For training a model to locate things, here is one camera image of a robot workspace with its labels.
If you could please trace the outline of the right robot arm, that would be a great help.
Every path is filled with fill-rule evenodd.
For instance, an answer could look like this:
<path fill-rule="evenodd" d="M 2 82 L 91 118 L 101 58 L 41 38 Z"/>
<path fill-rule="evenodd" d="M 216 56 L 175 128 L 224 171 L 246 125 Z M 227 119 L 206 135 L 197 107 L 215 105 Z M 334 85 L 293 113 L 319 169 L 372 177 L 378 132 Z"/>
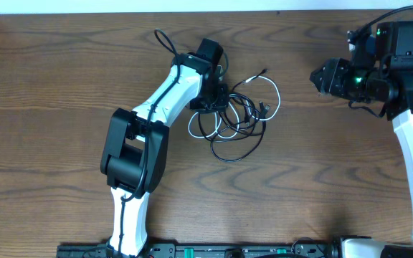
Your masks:
<path fill-rule="evenodd" d="M 347 33 L 351 59 L 330 58 L 310 74 L 322 94 L 348 100 L 353 110 L 382 103 L 376 114 L 391 122 L 404 156 L 412 203 L 411 244 L 369 236 L 337 236 L 326 257 L 413 257 L 413 21 L 366 25 Z"/>

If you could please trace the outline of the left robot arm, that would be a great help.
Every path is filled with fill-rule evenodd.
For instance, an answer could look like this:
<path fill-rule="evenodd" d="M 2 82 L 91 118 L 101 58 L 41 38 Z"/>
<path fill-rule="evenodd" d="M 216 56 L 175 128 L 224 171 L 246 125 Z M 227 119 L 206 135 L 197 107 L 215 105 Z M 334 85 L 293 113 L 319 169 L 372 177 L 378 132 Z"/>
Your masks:
<path fill-rule="evenodd" d="M 137 257 L 148 238 L 148 197 L 165 171 L 168 137 L 181 111 L 216 113 L 228 106 L 222 46 L 203 39 L 195 52 L 176 54 L 168 77 L 132 111 L 118 108 L 110 119 L 100 162 L 114 200 L 109 257 Z"/>

